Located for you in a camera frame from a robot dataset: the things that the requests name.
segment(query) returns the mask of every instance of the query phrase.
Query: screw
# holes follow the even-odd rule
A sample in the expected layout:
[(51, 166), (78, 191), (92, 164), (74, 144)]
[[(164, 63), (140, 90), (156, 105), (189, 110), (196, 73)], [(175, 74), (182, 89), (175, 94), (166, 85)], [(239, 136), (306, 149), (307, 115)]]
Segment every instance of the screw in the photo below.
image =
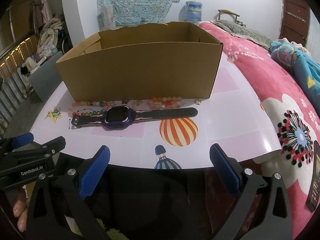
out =
[(45, 174), (44, 173), (41, 173), (40, 175), (39, 175), (39, 179), (44, 179), (45, 178)]
[(275, 178), (276, 179), (281, 179), (281, 175), (279, 173), (275, 173)]
[(251, 169), (244, 169), (244, 173), (247, 174), (247, 175), (252, 175), (253, 171)]
[(74, 174), (76, 174), (76, 170), (75, 169), (68, 170), (68, 175), (72, 176)]

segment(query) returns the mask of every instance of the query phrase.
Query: human hand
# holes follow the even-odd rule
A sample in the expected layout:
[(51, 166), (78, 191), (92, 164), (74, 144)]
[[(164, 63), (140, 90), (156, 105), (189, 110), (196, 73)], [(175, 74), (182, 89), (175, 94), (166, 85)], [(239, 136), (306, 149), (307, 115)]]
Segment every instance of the human hand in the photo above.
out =
[(27, 194), (24, 188), (18, 189), (17, 198), (13, 204), (13, 215), (16, 218), (19, 218), (17, 226), (21, 232), (26, 230), (27, 225), (27, 214), (28, 214), (28, 206), (27, 206)]

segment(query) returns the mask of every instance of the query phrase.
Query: smartwatch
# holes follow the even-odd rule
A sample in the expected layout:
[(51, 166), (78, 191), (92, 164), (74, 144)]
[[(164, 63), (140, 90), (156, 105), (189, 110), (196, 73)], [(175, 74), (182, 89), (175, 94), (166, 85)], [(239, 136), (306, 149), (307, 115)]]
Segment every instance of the smartwatch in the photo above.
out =
[(76, 127), (90, 124), (103, 124), (109, 128), (124, 128), (138, 121), (175, 119), (194, 117), (198, 110), (193, 107), (177, 108), (168, 110), (137, 110), (128, 106), (113, 106), (99, 116), (74, 115), (71, 123)]

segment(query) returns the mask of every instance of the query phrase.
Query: pink blanket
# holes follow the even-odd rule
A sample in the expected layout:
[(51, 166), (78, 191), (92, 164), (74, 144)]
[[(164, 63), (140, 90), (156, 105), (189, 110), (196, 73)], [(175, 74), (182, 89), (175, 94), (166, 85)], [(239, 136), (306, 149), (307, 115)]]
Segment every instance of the pink blanket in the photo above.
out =
[(282, 151), (261, 164), (263, 175), (282, 174), (289, 195), (293, 239), (309, 222), (307, 200), (313, 172), (313, 142), (320, 138), (320, 120), (301, 88), (267, 50), (237, 38), (218, 26), (201, 22), (202, 29), (223, 42), (223, 52), (253, 87), (270, 117)]

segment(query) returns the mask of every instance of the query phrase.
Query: blue gripper pad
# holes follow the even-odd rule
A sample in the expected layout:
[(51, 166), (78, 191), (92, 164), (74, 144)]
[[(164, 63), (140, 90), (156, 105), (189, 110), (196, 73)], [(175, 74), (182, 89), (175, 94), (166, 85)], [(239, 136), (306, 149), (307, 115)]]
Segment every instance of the blue gripper pad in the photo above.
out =
[(20, 148), (21, 146), (27, 145), (29, 143), (32, 143), (34, 140), (33, 134), (26, 133), (23, 135), (20, 135), (18, 137), (15, 137), (12, 139), (11, 146), (15, 149)]
[(79, 195), (83, 200), (92, 195), (110, 161), (110, 150), (105, 145), (101, 146), (96, 155), (95, 160), (80, 179)]
[(239, 195), (241, 180), (231, 166), (227, 155), (217, 143), (210, 147), (210, 160), (228, 193), (234, 196)]

